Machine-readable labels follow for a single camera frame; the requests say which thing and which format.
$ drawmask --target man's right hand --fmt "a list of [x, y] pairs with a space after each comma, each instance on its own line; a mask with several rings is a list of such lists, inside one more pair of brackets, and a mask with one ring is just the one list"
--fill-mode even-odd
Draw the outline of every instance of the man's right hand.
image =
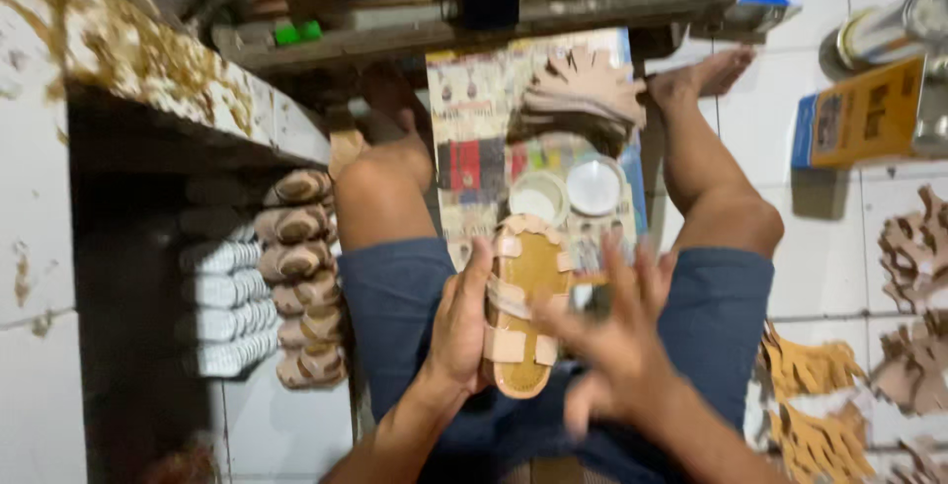
[[640, 243], [630, 268], [618, 238], [603, 236], [602, 246], [613, 292], [608, 320], [593, 325], [545, 304], [534, 309], [544, 332], [560, 338], [592, 366], [566, 395], [566, 427], [577, 440], [585, 437], [591, 418], [619, 420], [646, 435], [657, 433], [663, 416], [674, 411], [677, 396], [687, 391], [657, 331], [677, 253], [666, 253], [656, 263]]

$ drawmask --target yellow box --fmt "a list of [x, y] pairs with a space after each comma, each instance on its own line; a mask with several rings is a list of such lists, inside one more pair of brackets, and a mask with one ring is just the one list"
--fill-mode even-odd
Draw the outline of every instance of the yellow box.
[[792, 166], [846, 169], [860, 161], [914, 157], [924, 66], [924, 58], [895, 62], [801, 99]]

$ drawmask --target man's left hand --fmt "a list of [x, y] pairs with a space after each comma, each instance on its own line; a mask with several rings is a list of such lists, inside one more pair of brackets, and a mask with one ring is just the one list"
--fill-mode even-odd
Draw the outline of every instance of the man's left hand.
[[434, 317], [432, 349], [422, 366], [428, 378], [446, 382], [466, 397], [487, 385], [480, 375], [486, 324], [483, 301], [494, 263], [493, 249], [485, 238], [474, 238], [472, 247], [465, 270], [444, 282]]

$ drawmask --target bare foot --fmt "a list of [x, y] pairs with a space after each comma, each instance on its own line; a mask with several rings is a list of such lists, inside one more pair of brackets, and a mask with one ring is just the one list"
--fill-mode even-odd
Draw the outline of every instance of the bare foot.
[[409, 136], [421, 138], [434, 157], [432, 115], [415, 96], [411, 84], [389, 61], [376, 62], [362, 71], [359, 87], [373, 110], [389, 117]]
[[754, 56], [756, 53], [749, 45], [712, 54], [693, 66], [651, 76], [647, 81], [648, 93], [660, 106], [723, 95], [741, 78]]

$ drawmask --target blue shorts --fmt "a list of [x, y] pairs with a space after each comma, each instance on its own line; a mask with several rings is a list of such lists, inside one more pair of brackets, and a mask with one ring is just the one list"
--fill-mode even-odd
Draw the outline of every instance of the blue shorts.
[[[428, 354], [444, 280], [454, 274], [444, 240], [418, 238], [345, 252], [339, 259], [372, 412], [398, 402]], [[752, 252], [700, 247], [680, 253], [659, 333], [671, 362], [728, 423], [741, 430], [744, 399], [763, 333], [774, 265]], [[558, 363], [527, 401], [496, 389], [472, 397], [444, 431], [422, 482], [495, 482], [534, 456], [575, 455], [620, 482], [684, 481], [634, 429], [593, 423], [583, 442], [563, 428], [563, 397], [583, 369]]]

